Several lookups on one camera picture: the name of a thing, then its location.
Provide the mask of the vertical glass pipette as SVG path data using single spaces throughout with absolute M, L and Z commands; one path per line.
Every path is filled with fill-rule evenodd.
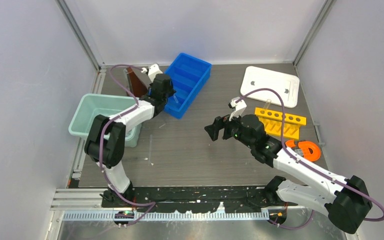
M 149 135 L 149 149 L 148 149 L 148 165 L 153 166 L 154 163 L 152 162 L 152 147 L 153 147 L 153 135 Z

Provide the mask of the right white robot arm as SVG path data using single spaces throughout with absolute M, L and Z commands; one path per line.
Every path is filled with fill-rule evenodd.
M 252 114 L 230 118 L 217 116 L 204 127 L 212 141 L 223 131 L 224 140 L 234 138 L 250 149 L 260 163 L 283 171 L 303 182 L 301 186 L 281 176 L 267 185 L 265 198 L 271 205 L 291 202 L 305 206 L 328 217 L 337 228 L 356 233 L 373 207 L 369 192 L 358 176 L 350 178 L 332 173 L 294 153 L 289 147 L 265 131 L 258 117 Z

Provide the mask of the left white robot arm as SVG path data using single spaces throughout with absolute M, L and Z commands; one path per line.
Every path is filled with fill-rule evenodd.
M 170 97 L 176 93 L 171 77 L 158 73 L 145 95 L 136 103 L 111 116 L 97 115 L 88 133 L 84 152 L 93 159 L 109 180 L 115 192 L 114 200 L 121 207 L 133 202 L 133 193 L 128 190 L 131 181 L 122 164 L 126 134 L 134 127 L 160 114 Z

